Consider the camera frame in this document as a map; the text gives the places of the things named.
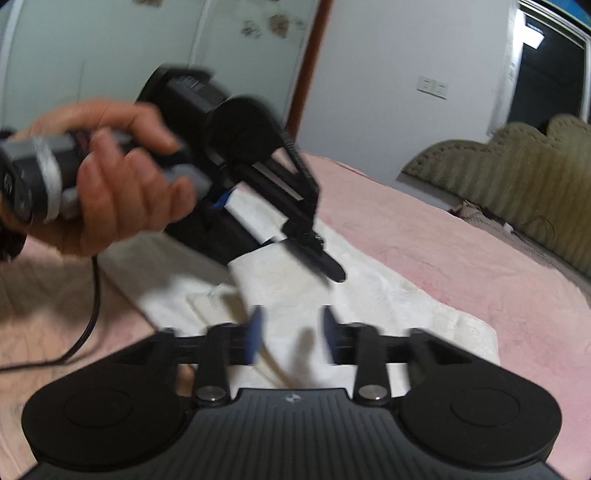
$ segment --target wall socket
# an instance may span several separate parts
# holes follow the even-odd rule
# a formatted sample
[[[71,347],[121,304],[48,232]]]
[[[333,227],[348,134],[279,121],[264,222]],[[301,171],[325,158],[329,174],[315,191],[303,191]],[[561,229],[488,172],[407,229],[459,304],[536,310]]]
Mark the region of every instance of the wall socket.
[[[419,92],[429,93],[444,100],[447,100],[447,87],[447,83],[442,83],[439,80],[433,80],[428,77],[418,78],[417,90]]]

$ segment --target brown wooden trim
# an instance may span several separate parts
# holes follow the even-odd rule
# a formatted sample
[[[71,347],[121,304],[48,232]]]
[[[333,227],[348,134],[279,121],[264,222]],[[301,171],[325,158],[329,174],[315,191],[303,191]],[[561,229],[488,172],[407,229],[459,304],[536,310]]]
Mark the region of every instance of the brown wooden trim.
[[[287,119],[287,131],[292,138],[296,138],[300,130],[301,117],[304,113],[308,94],[310,93],[312,77],[314,76],[314,70],[318,63],[320,47],[322,46],[322,40],[324,39],[324,33],[326,32],[326,26],[329,22],[334,2],[335,0],[320,0],[320,4],[318,5],[316,19],[314,19],[314,25],[310,32],[308,47],[306,48],[306,54],[301,64],[300,74],[295,85],[294,97],[291,101],[290,114]]]

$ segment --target human hand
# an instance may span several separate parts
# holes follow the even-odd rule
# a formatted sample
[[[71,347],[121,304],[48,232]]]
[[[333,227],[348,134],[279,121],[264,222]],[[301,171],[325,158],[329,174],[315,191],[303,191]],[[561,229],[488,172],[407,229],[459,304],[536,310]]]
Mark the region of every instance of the human hand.
[[[11,139],[60,135],[74,129],[96,131],[91,153],[77,175],[82,217],[74,222],[57,219],[46,225],[23,225],[0,203],[6,227],[64,254],[89,257],[141,231],[161,231],[191,213],[197,201],[192,182],[183,177],[169,184],[141,148],[124,155],[110,128],[129,132],[155,153],[172,154],[180,148],[158,109],[146,103],[91,100],[50,112]]]

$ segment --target beige scalloped headboard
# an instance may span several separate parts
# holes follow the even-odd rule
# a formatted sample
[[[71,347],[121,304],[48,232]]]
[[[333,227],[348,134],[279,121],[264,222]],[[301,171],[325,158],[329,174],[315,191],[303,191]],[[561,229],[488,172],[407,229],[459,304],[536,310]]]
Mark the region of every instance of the beige scalloped headboard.
[[[487,207],[591,277],[591,126],[554,117],[547,135],[509,124],[488,144],[446,141],[404,173]]]

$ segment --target white cloth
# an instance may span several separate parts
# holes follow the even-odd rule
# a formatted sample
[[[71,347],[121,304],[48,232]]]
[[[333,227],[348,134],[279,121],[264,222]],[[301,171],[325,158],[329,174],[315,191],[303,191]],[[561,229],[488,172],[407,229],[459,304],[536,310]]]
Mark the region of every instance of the white cloth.
[[[228,208],[261,241],[281,239],[285,218],[260,198],[233,193]],[[242,322],[256,305],[266,311],[267,349],[257,369],[235,369],[235,387],[319,388],[353,386],[355,367],[330,365],[321,308],[332,305],[339,321],[375,325],[387,335],[428,329],[491,362],[499,363],[495,331],[483,321],[443,305],[395,271],[316,222],[326,250],[348,279],[336,284],[306,268],[282,242],[244,255],[229,266],[214,262],[160,234],[113,246],[101,266],[159,328],[199,335],[204,327]],[[392,393],[406,392],[400,365],[390,365]]]

